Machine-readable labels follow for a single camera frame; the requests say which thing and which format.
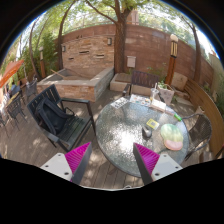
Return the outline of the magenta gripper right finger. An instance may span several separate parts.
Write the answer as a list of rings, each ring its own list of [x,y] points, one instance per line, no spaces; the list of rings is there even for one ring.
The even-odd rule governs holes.
[[[182,169],[168,154],[157,154],[143,145],[134,143],[133,154],[145,185]]]

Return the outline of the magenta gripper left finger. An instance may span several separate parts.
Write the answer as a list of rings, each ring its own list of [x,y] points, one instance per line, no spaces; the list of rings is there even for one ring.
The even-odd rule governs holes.
[[[91,153],[92,144],[88,142],[66,154],[57,153],[43,164],[41,169],[79,185]]]

